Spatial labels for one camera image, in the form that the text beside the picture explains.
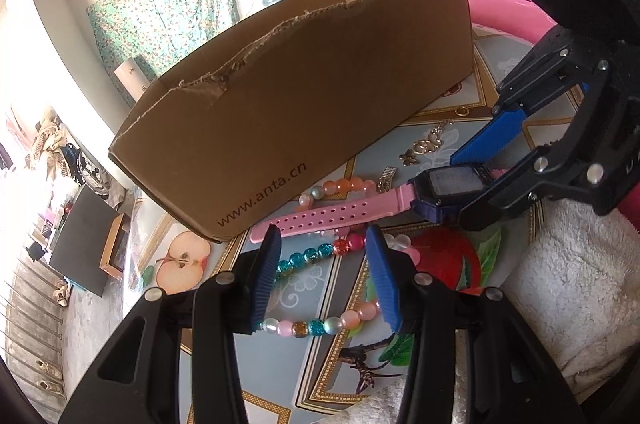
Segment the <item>pink strap digital watch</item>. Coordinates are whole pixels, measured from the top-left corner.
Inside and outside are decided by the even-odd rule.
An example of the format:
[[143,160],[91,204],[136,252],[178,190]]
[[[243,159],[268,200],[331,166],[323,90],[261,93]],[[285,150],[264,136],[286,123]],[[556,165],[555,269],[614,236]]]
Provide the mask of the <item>pink strap digital watch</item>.
[[262,242],[270,225],[277,226],[281,236],[288,238],[306,233],[343,230],[405,212],[414,213],[410,205],[413,200],[465,205],[503,174],[503,170],[490,170],[485,166],[470,164],[431,168],[389,192],[342,204],[311,207],[261,222],[250,229],[250,242]]

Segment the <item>silver rhinestone clip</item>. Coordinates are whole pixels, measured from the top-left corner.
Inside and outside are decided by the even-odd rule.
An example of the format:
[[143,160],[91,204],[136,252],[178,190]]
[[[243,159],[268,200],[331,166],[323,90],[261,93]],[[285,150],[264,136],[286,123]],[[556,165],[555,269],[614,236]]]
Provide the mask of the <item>silver rhinestone clip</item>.
[[393,189],[393,181],[397,173],[395,166],[386,166],[382,171],[382,174],[378,177],[378,183],[376,184],[376,191],[378,193],[389,192]]

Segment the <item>patterned fruit tablecloth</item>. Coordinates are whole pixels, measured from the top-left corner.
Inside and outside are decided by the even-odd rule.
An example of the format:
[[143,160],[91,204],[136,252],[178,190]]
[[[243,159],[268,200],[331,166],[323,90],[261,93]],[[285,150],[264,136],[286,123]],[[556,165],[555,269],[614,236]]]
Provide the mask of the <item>patterned fruit tablecloth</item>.
[[[520,62],[529,43],[510,35],[476,28],[474,72],[445,97],[348,160],[333,179],[378,179],[395,166],[393,187],[450,156],[485,125],[480,109],[495,100],[497,85]],[[477,262],[450,257],[448,269],[462,284],[480,279],[502,283],[546,220],[541,205],[513,220],[499,222],[470,239]],[[318,252],[316,262],[278,280],[266,317],[269,322],[337,317],[375,300],[363,250],[345,255],[329,251],[335,241],[355,240],[356,230],[335,236],[319,232],[282,242],[283,258]],[[147,288],[197,285],[230,269],[239,254],[253,248],[242,233],[223,244],[205,243],[175,222],[145,194],[134,197],[122,302],[134,306]],[[292,337],[265,331],[238,336],[236,354],[247,417],[253,423],[315,423],[337,414],[397,382],[409,362],[409,343],[395,338],[382,318],[336,335]]]

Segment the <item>brown cardboard box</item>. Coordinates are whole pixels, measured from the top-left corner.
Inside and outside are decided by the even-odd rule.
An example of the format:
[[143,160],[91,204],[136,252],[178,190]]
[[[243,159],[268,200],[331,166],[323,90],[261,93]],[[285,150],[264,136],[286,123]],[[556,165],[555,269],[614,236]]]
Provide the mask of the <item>brown cardboard box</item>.
[[108,155],[186,228],[227,241],[473,69],[468,0],[284,0],[146,88]]

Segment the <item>small wooden stool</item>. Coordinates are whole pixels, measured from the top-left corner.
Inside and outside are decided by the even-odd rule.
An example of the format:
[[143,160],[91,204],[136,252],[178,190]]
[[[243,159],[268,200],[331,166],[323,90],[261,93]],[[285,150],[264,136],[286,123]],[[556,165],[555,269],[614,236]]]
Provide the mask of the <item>small wooden stool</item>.
[[108,230],[100,259],[100,269],[119,281],[124,277],[129,230],[130,216],[117,215]]

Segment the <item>white fluffy blanket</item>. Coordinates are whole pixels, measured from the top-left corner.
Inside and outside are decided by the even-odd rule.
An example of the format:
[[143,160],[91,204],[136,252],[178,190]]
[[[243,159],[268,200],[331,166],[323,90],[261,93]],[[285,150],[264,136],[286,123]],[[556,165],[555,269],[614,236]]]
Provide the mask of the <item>white fluffy blanket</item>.
[[634,423],[639,235],[562,201],[503,285],[460,292],[432,272],[402,291],[405,381],[341,423]]

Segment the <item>dark grey cabinet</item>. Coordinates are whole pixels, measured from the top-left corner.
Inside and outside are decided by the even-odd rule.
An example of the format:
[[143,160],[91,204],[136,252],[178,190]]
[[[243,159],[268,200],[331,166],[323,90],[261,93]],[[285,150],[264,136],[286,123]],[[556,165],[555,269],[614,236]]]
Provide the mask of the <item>dark grey cabinet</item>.
[[62,226],[53,235],[49,265],[73,284],[101,297],[107,273],[101,269],[100,261],[117,216],[104,199],[82,186]]

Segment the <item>rolled beige mat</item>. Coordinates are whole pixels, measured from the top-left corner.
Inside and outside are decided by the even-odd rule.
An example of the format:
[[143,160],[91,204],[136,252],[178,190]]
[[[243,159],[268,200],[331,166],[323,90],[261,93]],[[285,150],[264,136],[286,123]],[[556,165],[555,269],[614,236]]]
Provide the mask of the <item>rolled beige mat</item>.
[[151,85],[151,81],[145,76],[134,58],[123,61],[115,69],[114,74],[134,102],[138,102],[146,92],[146,88]]

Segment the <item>pile of clothes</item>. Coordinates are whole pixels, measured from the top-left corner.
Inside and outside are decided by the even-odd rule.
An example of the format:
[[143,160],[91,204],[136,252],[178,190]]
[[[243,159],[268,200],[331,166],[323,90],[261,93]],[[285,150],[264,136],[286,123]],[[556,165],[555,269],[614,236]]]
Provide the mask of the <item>pile of clothes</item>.
[[36,136],[29,149],[26,164],[41,167],[47,179],[58,177],[87,186],[101,199],[110,193],[110,177],[104,167],[76,144],[55,110],[44,111],[36,124]]

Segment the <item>green floral wall cloth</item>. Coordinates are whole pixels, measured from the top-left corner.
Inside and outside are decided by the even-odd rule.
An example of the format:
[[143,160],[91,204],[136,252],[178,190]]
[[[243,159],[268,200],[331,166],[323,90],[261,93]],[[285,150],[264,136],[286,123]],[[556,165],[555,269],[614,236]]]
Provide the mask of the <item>green floral wall cloth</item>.
[[107,72],[131,58],[149,78],[240,20],[236,0],[98,0],[87,16]]

